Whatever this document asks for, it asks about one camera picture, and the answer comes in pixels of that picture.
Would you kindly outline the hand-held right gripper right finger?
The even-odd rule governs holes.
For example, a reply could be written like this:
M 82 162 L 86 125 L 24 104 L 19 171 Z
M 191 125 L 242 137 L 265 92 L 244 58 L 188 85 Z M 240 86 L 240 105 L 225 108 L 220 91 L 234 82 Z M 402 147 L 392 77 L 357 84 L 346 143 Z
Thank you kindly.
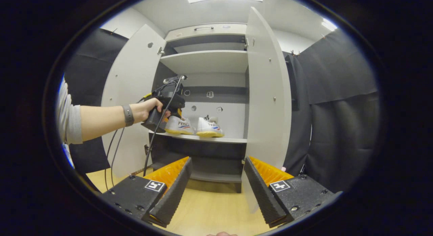
M 253 157 L 245 159 L 244 171 L 271 228 L 303 219 L 342 194 L 333 193 L 306 174 L 292 176 Z

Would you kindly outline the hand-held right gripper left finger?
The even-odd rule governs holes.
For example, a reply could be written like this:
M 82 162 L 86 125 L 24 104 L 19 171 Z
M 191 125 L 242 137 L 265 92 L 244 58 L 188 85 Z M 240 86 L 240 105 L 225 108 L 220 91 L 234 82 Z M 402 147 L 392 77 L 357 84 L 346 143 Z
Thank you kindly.
M 147 176 L 128 176 L 101 197 L 136 221 L 167 227 L 182 199 L 192 168 L 192 158 L 185 157 Z

